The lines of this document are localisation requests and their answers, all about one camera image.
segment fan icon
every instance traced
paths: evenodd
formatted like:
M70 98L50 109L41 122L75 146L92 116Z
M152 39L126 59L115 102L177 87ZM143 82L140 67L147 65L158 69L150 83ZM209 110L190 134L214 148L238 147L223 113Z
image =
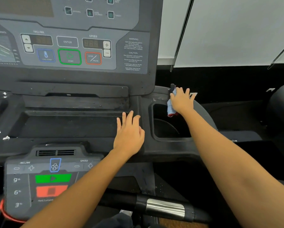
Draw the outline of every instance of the fan icon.
M58 166L56 163L51 166L51 169L52 169L53 171L55 171L55 170L58 169L58 168L59 168L59 166Z

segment person's left arm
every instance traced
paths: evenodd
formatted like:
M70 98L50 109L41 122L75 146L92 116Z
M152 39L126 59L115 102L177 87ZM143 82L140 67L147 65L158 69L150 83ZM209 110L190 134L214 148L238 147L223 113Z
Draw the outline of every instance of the person's left arm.
M122 114L123 124L117 118L117 136L114 149L79 181L53 200L22 227L80 228L97 207L104 191L119 169L136 154L144 142L144 130L139 126L140 116Z

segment hand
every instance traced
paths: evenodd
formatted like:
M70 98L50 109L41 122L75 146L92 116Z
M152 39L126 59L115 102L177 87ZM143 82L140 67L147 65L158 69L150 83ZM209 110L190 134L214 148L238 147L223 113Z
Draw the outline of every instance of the hand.
M144 143L145 131L139 126L140 115L133 118L133 111L130 111L127 118L122 113L122 125L120 118L117 118L117 136L114 141L114 149L128 155L128 158L136 154Z
M186 111L192 111L194 109L194 99L196 94L189 98L189 89L186 89L184 93L182 87L176 87L176 91L176 96L173 93L170 94L171 105L175 111L183 116L183 113Z

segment forearm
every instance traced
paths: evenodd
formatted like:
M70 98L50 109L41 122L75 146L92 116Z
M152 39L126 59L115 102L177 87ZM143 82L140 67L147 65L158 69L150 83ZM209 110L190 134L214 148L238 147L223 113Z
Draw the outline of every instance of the forearm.
M100 163L22 227L79 228L93 213L108 184L129 157L112 150Z
M187 110L183 117L203 162L242 226L284 227L284 186L195 110Z

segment white button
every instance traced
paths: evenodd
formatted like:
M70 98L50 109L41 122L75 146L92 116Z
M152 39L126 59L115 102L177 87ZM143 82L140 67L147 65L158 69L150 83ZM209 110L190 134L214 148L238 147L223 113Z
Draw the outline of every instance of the white button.
M110 49L110 42L109 41L104 41L103 42L103 47L104 47L104 49Z
M31 44L24 44L26 52L33 52L33 47Z
M104 57L110 57L110 50L109 50L109 49L105 49L105 50L103 51L103 56L104 56Z
M28 44L30 44L31 43L31 41L30 41L30 36L29 35L22 35L22 40L23 40L23 42L24 43L28 43Z

